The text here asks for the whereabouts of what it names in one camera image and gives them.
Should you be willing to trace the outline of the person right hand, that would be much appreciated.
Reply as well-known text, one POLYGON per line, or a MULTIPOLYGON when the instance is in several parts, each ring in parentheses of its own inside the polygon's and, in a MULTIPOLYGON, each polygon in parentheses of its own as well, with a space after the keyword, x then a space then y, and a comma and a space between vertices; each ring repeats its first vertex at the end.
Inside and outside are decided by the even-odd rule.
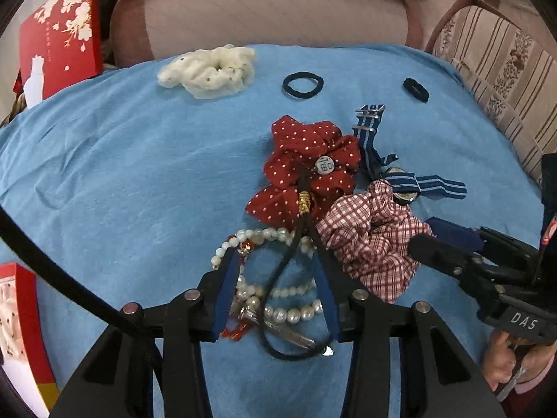
MULTIPOLYGON (((500 384, 505 385, 511 380, 513 369, 518 365, 516 352, 511 349, 511 345, 509 333, 498 329, 492 332, 481 363, 481 372, 493 392, 500 384)), ((534 345, 520 362, 525 372, 517 381, 516 388, 525 385, 526 390, 529 390, 539 384, 548 373, 555 353, 556 343, 534 345)))

